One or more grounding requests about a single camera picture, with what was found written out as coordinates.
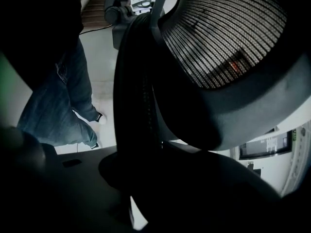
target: black mesh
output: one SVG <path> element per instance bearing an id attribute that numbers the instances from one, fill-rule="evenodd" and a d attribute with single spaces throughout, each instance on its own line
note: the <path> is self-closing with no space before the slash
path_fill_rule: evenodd
<path id="1" fill-rule="evenodd" d="M 262 60 L 286 19 L 276 0 L 181 0 L 161 30 L 192 82 L 217 88 Z"/>

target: floor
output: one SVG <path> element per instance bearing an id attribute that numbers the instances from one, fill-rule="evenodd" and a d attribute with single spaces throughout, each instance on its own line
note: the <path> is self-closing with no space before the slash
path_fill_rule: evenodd
<path id="1" fill-rule="evenodd" d="M 107 115 L 107 123 L 87 122 L 96 132 L 102 147 L 116 144 L 113 121 L 113 80 L 118 51 L 113 48 L 112 30 L 107 28 L 80 36 L 87 59 L 88 74 L 92 85 L 92 103 L 99 112 Z M 57 154 L 89 151 L 83 143 L 56 147 Z"/>

